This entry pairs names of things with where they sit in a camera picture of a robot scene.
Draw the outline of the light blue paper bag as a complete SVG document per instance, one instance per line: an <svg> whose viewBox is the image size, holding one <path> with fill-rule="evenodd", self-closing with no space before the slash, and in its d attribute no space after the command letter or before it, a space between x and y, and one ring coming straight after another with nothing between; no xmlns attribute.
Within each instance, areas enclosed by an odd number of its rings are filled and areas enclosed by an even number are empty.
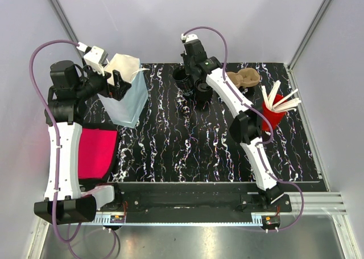
<svg viewBox="0 0 364 259"><path fill-rule="evenodd" d="M105 67L105 71L111 74L114 69L120 71L124 81L131 83L131 88L122 100L102 95L99 95L99 99L113 124L135 128L148 99L144 79L145 69L141 66L140 59L124 54L115 54ZM107 81L109 84L114 84L113 74Z"/></svg>

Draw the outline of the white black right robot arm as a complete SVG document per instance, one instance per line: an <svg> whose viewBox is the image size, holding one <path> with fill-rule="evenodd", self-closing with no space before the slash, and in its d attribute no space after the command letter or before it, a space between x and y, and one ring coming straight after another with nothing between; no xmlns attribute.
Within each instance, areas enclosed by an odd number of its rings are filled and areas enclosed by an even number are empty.
<svg viewBox="0 0 364 259"><path fill-rule="evenodd" d="M183 35L181 54L185 74L193 81L197 99L207 101L216 92L230 110L234 120L229 133L245 151L255 175L260 196L258 204L264 211L272 211L279 204L283 191L270 166L262 139L262 108L241 94L238 88L223 72L216 57L207 57L201 41L194 34Z"/></svg>

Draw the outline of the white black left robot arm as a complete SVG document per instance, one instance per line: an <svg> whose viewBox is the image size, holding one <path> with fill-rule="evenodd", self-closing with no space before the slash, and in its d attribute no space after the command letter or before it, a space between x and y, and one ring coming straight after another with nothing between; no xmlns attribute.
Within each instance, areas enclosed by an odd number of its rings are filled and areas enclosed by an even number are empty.
<svg viewBox="0 0 364 259"><path fill-rule="evenodd" d="M106 90L106 78L70 60L50 67L46 123L51 143L50 167L44 198L34 214L49 223L86 223L97 210L117 211L123 197L109 183L117 161L118 132L108 124L84 122L86 101Z"/></svg>

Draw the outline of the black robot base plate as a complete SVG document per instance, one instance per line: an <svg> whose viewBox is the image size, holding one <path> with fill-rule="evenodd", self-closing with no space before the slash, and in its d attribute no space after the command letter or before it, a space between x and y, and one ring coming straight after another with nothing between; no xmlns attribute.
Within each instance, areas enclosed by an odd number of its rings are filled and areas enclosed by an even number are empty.
<svg viewBox="0 0 364 259"><path fill-rule="evenodd" d="M116 183L116 213L127 203L128 225L245 225L254 215L290 213L291 201L283 189L280 197L267 198L255 183Z"/></svg>

